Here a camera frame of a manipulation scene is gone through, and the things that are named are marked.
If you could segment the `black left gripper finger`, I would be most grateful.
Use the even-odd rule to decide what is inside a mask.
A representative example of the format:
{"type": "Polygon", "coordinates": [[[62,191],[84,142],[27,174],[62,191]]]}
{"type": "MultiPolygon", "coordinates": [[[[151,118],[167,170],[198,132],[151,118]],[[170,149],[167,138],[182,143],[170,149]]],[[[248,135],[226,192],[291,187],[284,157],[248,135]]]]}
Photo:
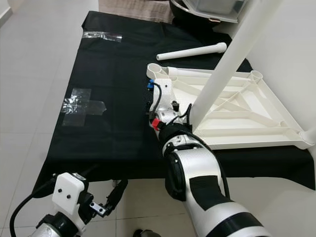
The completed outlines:
{"type": "Polygon", "coordinates": [[[122,196],[123,196],[124,191],[126,190],[127,186],[128,186],[128,180],[117,181],[114,189],[108,195],[108,200],[106,201],[106,204],[104,205],[105,211],[115,210],[118,203],[122,199],[122,196]]]}

